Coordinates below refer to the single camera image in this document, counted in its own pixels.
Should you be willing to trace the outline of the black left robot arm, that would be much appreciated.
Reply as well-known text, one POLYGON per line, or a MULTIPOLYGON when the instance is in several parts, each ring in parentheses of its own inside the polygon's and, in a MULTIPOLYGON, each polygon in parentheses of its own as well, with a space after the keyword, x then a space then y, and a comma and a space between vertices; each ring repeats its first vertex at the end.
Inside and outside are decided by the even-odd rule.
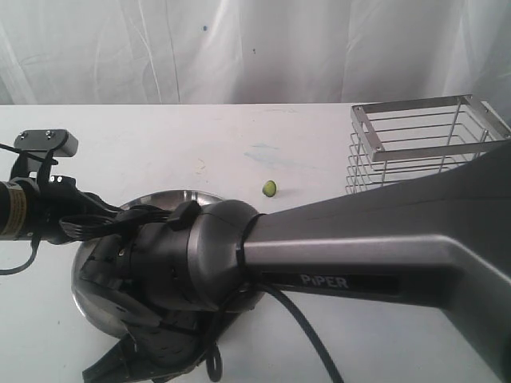
POLYGON ((51 176, 43 184, 32 177, 16 177, 1 182, 1 239, 30 240, 37 236, 52 244, 68 243, 72 239, 61 229, 62 218, 114 217, 120 210, 92 192, 77 189, 72 177, 51 176))

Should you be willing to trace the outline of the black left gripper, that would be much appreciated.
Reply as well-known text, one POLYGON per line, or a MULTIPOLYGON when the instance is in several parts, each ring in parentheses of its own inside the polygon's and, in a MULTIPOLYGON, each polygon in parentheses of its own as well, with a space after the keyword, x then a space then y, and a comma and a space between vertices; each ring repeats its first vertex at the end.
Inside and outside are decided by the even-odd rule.
POLYGON ((51 244, 69 243, 72 239, 61 229, 60 219, 71 215, 104 215, 114 217, 120 211, 92 192, 76 188, 76 180, 65 177, 61 182, 42 186, 33 178, 23 180, 26 195, 26 217, 23 239, 38 237, 51 244))

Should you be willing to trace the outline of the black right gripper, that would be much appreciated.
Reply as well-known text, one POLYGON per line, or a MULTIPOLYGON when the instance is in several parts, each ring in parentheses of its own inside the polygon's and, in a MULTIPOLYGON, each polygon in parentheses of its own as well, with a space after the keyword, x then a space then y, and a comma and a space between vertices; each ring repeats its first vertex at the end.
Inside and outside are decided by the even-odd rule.
POLYGON ((122 338, 96 363, 82 372, 87 383, 137 382, 135 361, 139 349, 147 360, 163 369, 162 381, 169 381, 205 363, 208 378, 223 377, 223 361, 217 339, 220 326, 210 322, 203 327, 190 322, 161 323, 157 327, 131 325, 131 338, 122 338))

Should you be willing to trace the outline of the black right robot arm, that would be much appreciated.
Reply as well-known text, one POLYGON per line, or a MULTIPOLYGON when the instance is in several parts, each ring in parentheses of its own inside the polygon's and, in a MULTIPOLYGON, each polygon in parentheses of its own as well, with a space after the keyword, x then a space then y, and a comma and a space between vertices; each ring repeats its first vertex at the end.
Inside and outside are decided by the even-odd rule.
POLYGON ((109 223, 75 287, 119 321, 120 341, 86 382, 166 382, 200 363, 262 294, 302 326, 342 376, 290 291, 442 310, 510 379, 510 146, 437 175, 260 214, 238 200, 139 206, 109 223))

